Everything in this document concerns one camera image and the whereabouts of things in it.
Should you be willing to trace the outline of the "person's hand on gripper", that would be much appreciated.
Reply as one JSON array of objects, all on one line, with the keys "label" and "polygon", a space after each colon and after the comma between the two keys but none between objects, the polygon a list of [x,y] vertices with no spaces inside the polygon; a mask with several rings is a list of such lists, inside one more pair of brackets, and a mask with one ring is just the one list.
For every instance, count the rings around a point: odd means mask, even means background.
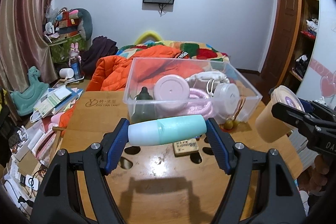
[{"label": "person's hand on gripper", "polygon": [[329,170],[329,160],[322,155],[317,155],[314,159],[314,166],[310,166],[299,175],[297,179],[299,190],[311,194],[322,192],[322,188],[327,184]]}]

